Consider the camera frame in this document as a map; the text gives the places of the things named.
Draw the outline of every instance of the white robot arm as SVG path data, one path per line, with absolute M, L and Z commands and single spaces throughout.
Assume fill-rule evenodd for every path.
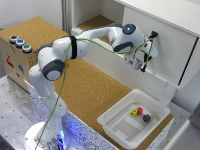
M 115 52 L 129 51 L 147 40 L 140 29 L 133 24 L 127 24 L 124 27 L 121 24 L 111 24 L 84 31 L 76 37 L 58 39 L 53 45 L 44 45 L 39 49 L 38 64 L 30 69 L 29 75 L 34 88 L 41 97 L 41 101 L 48 109 L 49 114 L 45 118 L 46 123 L 58 97 L 55 93 L 53 81 L 62 76 L 65 67 L 64 61 L 66 59 L 81 58 L 89 53 L 91 42 L 78 39 L 93 40 L 103 36 L 109 38 Z M 66 50 L 70 43 L 71 46 L 66 58 Z M 140 50 L 148 54 L 150 48 L 143 45 L 140 47 Z M 152 57 L 158 55 L 155 47 L 152 47 L 150 55 Z M 66 113 L 67 106 L 61 98 L 59 98 L 58 104 L 40 140 L 39 146 L 43 149 L 47 148 L 47 143 L 52 141 L 62 131 L 61 117 Z M 40 138 L 43 128 L 37 133 L 35 141 Z

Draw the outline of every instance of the yellow object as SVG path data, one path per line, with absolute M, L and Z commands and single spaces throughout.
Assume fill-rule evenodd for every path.
M 138 112 L 137 109 L 133 109 L 133 110 L 131 111 L 131 115 L 134 116 L 134 117 L 136 117 L 137 112 Z

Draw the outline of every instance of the small object in bin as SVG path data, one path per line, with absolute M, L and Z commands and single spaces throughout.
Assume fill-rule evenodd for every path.
M 11 44 L 15 44 L 17 40 L 18 40 L 18 36 L 16 36 L 16 35 L 10 36 L 10 43 Z
M 22 46 L 25 44 L 25 41 L 24 40 L 22 40 L 22 39 L 18 39 L 17 41 L 16 41 L 16 47 L 17 48 L 22 48 Z
M 24 53 L 30 53 L 30 52 L 32 52 L 32 47 L 31 47 L 31 45 L 29 45 L 29 44 L 23 45 L 23 46 L 22 46 L 22 51 L 23 51 Z
M 138 113 L 138 110 L 137 110 L 137 109 L 133 109 L 133 110 L 131 111 L 131 115 L 134 116 L 134 117 L 136 117 L 137 113 Z
M 143 109 L 141 108 L 141 107 L 138 107 L 138 115 L 141 115 L 142 114 L 142 112 L 143 112 Z
M 151 117 L 149 116 L 149 114 L 146 114 L 146 115 L 143 116 L 144 122 L 149 122 L 150 119 L 151 119 Z

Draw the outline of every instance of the brown work surface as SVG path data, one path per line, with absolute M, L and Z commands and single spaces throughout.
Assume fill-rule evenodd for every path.
M 69 60 L 67 67 L 66 82 L 61 97 L 68 109 L 108 141 L 123 149 L 104 133 L 97 118 L 131 92 L 131 89 L 82 59 Z M 55 81 L 57 93 L 62 81 L 63 77 Z M 166 117 L 136 150 L 145 150 L 172 118 L 172 115 Z
M 111 23 L 114 23 L 114 21 L 105 18 L 103 16 L 97 16 L 87 22 L 84 22 L 80 25 L 78 25 L 77 27 L 82 29 L 82 30 L 88 30 L 88 29 L 92 29 L 92 28 L 97 28 L 97 27 L 101 27 L 101 26 L 106 26 L 109 25 Z M 110 41 L 107 37 L 100 37 L 100 39 L 102 41 L 105 41 L 106 43 L 110 44 Z
M 26 44 L 32 46 L 33 51 L 37 51 L 41 45 L 53 43 L 68 34 L 42 18 L 35 17 L 0 31 L 0 36 L 8 43 L 12 35 L 24 39 Z

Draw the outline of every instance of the white tabletop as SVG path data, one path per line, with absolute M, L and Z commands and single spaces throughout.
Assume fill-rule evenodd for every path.
M 200 37 L 200 5 L 186 0 L 115 0 Z

